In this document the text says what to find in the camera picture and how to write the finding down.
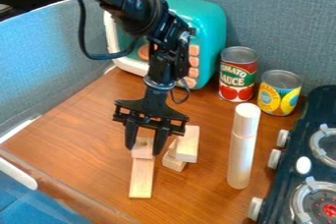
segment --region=black toy stove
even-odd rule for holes
[[[268,167],[276,169],[265,200],[252,199],[249,218],[262,224],[336,224],[336,85],[308,96],[291,132],[281,130]]]

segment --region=blue surface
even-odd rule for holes
[[[28,192],[28,188],[0,172],[0,212]]]
[[[0,172],[0,223],[87,224],[90,222],[50,196],[39,190],[31,191]]]

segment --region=black cable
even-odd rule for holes
[[[116,59],[123,56],[129,55],[135,48],[136,43],[138,41],[138,37],[135,38],[128,47],[126,47],[124,50],[119,51],[117,53],[109,53],[109,54],[89,54],[85,47],[85,23],[86,23],[86,10],[85,10],[85,4],[83,0],[77,0],[80,6],[80,23],[79,23],[79,44],[82,53],[84,56],[91,60],[109,60],[109,59]]]
[[[189,86],[187,85],[186,80],[185,80],[185,79],[181,79],[181,83],[183,84],[184,89],[185,89],[185,91],[186,91],[186,93],[187,93],[187,95],[185,96],[185,98],[183,98],[183,99],[177,101],[177,100],[175,99],[173,89],[170,90],[170,95],[171,95],[171,97],[172,97],[172,100],[173,100],[173,102],[175,102],[176,104],[182,104],[182,103],[184,103],[185,101],[187,101],[188,98],[189,98],[189,95],[190,95],[190,93],[191,93],[191,90],[189,89]]]

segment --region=can label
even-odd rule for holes
[[[268,114],[287,116],[297,105],[301,88],[276,88],[261,83],[257,97],[257,105]]]
[[[241,102],[252,97],[256,61],[248,64],[221,61],[219,95],[224,99]]]

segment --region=stove burner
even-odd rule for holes
[[[307,177],[292,196],[291,211],[298,224],[336,224],[336,184]]]
[[[336,128],[328,128],[326,124],[323,124],[320,126],[320,131],[314,133],[311,136],[309,140],[309,146],[315,158],[321,160],[330,167],[336,168],[336,161],[329,157],[326,151],[320,146],[320,142],[322,140],[330,137],[336,137]]]
[[[336,205],[335,204],[325,204],[323,206],[323,212],[325,215],[327,215],[330,218],[336,218]]]

